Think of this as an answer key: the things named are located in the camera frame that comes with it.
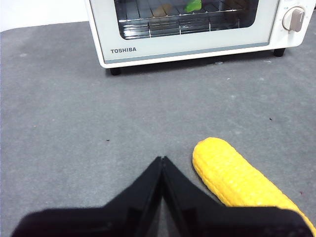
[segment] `gray surface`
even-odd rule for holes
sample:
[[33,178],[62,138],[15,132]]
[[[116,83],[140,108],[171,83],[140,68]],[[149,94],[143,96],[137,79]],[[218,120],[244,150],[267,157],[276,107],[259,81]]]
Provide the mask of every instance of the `gray surface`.
[[283,58],[266,51],[112,77],[87,22],[3,32],[1,236],[29,212],[104,205],[158,155],[207,192],[191,154],[208,136],[229,141],[316,223],[315,37],[314,14]]

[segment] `toaster oven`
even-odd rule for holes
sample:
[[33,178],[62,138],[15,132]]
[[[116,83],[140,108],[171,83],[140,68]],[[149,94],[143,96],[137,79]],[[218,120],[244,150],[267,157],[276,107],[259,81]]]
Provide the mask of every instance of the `toaster oven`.
[[86,0],[100,65],[119,67],[302,43],[316,0]]

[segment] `dial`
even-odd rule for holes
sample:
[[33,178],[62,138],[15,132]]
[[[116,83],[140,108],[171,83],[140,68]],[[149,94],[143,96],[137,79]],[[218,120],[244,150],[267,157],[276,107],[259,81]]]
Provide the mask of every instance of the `dial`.
[[283,27],[289,31],[300,32],[304,21],[305,11],[301,7],[290,9],[283,18]]

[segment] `yellow corn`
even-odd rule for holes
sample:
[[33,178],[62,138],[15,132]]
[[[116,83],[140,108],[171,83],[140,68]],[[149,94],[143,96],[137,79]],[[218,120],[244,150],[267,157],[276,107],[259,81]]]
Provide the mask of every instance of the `yellow corn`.
[[316,237],[315,227],[294,202],[228,142],[214,137],[200,141],[193,151],[193,166],[226,206],[276,206],[294,210]]

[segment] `oven foot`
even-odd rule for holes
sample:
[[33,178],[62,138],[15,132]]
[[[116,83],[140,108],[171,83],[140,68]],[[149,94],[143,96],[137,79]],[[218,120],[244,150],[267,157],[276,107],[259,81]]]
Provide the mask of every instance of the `oven foot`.
[[110,72],[113,76],[121,74],[120,68],[110,68]]
[[276,57],[282,57],[284,54],[284,51],[285,51],[285,48],[278,48],[278,49],[275,49],[273,54]]

